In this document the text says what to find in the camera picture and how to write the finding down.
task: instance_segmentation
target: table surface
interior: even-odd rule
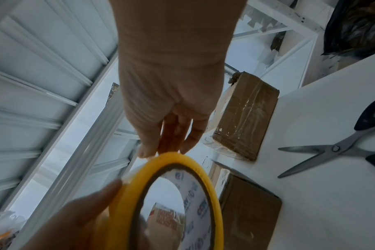
[[[374,100],[375,55],[280,98],[257,161],[233,161],[283,201],[268,250],[375,250],[375,167],[365,159],[338,157],[277,178],[312,156],[277,148],[337,143]],[[375,151],[375,133],[357,146]]]

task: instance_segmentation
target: yellow tape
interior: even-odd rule
[[[109,206],[109,220],[107,235],[105,236],[107,250],[136,250],[137,238],[134,232],[138,231],[136,230],[137,221],[143,205],[143,199],[150,185],[158,177],[166,173],[175,173],[175,171],[183,171],[187,173],[186,175],[193,176],[204,190],[206,201],[209,202],[209,214],[211,215],[211,226],[208,230],[210,246],[208,249],[223,250],[222,214],[211,180],[203,168],[193,159],[178,153],[162,154],[139,169],[134,169],[123,176],[123,186]],[[190,213],[193,211],[198,215],[202,212],[198,208],[192,208]],[[201,246],[202,244],[200,245],[200,243],[192,242],[186,249],[207,250],[201,249]]]

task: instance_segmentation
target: adhesive tape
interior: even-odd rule
[[[185,208],[185,231],[179,250],[223,250],[218,198],[203,168],[188,156],[165,153],[123,176],[123,186],[109,206],[106,249],[136,250],[143,200],[158,178],[171,181]]]

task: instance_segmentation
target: hand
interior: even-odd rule
[[[121,186],[121,180],[115,180],[96,193],[69,202],[21,250],[90,249],[95,220],[108,207]]]
[[[246,0],[110,2],[124,110],[142,141],[138,156],[184,154],[220,97],[226,52]]]

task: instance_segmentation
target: tape roll inner ring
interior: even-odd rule
[[[134,211],[129,250],[137,249],[140,210],[150,186],[158,177],[163,177],[173,183],[182,196],[185,209],[185,230],[178,250],[213,250],[216,225],[211,199],[198,174],[182,164],[164,166],[146,184]]]

